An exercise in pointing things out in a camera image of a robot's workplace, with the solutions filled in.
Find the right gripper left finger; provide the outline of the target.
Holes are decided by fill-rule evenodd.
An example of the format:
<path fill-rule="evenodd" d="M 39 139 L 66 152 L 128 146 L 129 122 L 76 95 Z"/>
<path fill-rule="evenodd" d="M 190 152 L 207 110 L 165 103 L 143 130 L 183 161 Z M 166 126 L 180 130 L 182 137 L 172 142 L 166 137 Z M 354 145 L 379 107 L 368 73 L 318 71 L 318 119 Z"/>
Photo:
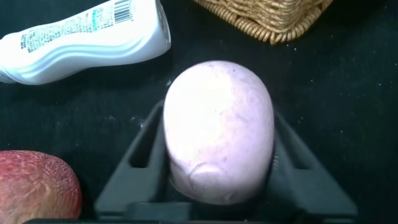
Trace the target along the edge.
<path fill-rule="evenodd" d="M 95 202 L 100 220 L 188 220 L 190 202 L 170 202 L 163 105 L 155 104 Z"/>

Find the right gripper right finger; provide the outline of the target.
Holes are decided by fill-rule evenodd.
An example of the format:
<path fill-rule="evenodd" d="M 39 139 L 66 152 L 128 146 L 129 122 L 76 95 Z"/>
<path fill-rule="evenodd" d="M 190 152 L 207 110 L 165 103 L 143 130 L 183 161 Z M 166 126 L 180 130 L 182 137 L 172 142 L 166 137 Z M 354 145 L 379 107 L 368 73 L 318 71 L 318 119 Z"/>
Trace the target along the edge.
<path fill-rule="evenodd" d="M 357 205 L 278 111 L 266 196 L 277 218 L 358 216 Z"/>

